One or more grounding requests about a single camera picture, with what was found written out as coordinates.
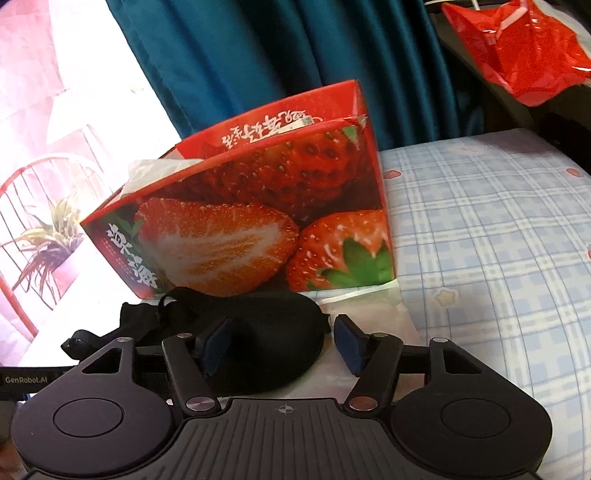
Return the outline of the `black sleep mask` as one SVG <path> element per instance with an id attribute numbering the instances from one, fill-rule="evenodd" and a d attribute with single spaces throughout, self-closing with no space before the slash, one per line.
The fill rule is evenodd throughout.
<path id="1" fill-rule="evenodd" d="M 198 335 L 218 317 L 230 319 L 228 342 L 207 383 L 218 397 L 270 392 L 301 378 L 322 353 L 329 316 L 315 301 L 290 291 L 215 297 L 176 287 L 157 304 L 122 305 L 119 325 L 97 336 L 77 330 L 61 346 L 82 361 L 119 337 L 134 341 L 133 378 L 157 392 L 167 368 L 161 342 L 181 332 Z"/>

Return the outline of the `red plastic bag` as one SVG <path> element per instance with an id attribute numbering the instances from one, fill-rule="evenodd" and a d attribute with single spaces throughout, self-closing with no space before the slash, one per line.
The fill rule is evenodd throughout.
<path id="1" fill-rule="evenodd" d="M 575 31 L 534 1 L 442 11 L 486 80 L 536 107 L 590 80 L 590 55 Z"/>

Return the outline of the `teal curtain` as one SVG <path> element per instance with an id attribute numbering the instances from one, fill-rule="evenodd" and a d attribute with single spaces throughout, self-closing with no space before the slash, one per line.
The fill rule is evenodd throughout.
<path id="1" fill-rule="evenodd" d="M 420 1 L 112 1 L 181 137 L 353 79 L 381 149 L 503 130 L 485 82 L 443 46 Z"/>

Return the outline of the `potted spiky plant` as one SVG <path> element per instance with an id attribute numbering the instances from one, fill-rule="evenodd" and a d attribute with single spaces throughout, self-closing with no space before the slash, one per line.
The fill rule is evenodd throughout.
<path id="1" fill-rule="evenodd" d="M 80 209 L 69 198 L 27 207 L 1 201 L 1 274 L 23 304 L 57 305 L 63 293 L 54 274 L 83 239 Z"/>

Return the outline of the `red metal chair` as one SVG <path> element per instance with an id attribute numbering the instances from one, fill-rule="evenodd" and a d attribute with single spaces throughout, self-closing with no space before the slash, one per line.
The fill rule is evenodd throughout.
<path id="1" fill-rule="evenodd" d="M 1 184 L 1 296 L 28 337 L 65 294 L 57 270 L 82 242 L 97 173 L 85 161 L 50 156 Z"/>

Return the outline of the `pink sheer curtain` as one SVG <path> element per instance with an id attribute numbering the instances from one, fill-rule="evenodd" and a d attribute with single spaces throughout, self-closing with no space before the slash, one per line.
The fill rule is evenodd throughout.
<path id="1" fill-rule="evenodd" d="M 64 91 L 47 1 L 1 3 L 1 179 L 48 151 L 55 98 Z"/>

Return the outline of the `plaid blue tablecloth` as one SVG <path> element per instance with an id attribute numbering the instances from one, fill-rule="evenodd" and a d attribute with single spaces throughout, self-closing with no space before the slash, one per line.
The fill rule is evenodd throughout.
<path id="1" fill-rule="evenodd" d="M 525 129 L 380 155 L 417 391 L 383 408 L 390 479 L 590 475 L 590 176 Z"/>

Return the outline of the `red strawberry cardboard box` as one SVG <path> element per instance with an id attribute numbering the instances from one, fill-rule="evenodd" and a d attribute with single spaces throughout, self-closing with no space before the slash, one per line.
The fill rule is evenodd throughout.
<path id="1" fill-rule="evenodd" d="M 134 168 L 82 223 L 140 298 L 229 297 L 394 279 L 391 227 L 360 84 L 332 84 L 193 134 Z"/>

